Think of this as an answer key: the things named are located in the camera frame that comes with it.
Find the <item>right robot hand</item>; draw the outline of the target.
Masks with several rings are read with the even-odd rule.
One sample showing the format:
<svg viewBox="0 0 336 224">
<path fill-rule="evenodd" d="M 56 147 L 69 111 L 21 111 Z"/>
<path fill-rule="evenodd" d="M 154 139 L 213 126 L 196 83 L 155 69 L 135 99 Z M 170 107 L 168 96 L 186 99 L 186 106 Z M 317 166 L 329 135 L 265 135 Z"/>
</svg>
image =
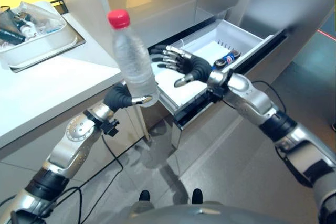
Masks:
<svg viewBox="0 0 336 224">
<path fill-rule="evenodd" d="M 193 81 L 207 83 L 212 66 L 205 59 L 171 45 L 156 45 L 150 50 L 151 61 L 159 68 L 173 70 L 183 75 L 174 82 L 179 88 Z"/>
</svg>

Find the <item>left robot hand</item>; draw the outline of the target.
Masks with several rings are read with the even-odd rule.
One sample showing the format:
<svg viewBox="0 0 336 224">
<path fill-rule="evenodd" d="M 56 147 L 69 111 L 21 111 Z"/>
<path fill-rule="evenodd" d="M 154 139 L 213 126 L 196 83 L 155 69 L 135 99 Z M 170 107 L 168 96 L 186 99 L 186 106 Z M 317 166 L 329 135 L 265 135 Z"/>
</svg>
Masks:
<svg viewBox="0 0 336 224">
<path fill-rule="evenodd" d="M 125 82 L 119 82 L 108 91 L 105 95 L 103 104 L 111 111 L 117 112 L 119 109 L 128 108 L 133 105 L 142 105 L 152 101 L 150 95 L 132 97 Z"/>
</svg>

